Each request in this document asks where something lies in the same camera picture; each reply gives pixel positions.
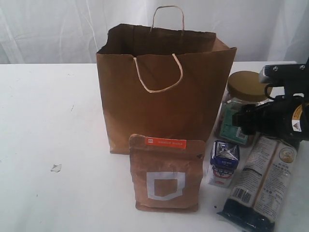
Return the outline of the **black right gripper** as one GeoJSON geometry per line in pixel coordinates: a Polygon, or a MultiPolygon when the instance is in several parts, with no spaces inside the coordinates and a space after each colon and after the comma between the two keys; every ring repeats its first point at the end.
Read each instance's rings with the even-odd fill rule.
{"type": "Polygon", "coordinates": [[[232,115],[232,125],[245,135],[258,132],[285,141],[308,141],[309,100],[281,95],[259,106],[246,104],[232,115]]]}

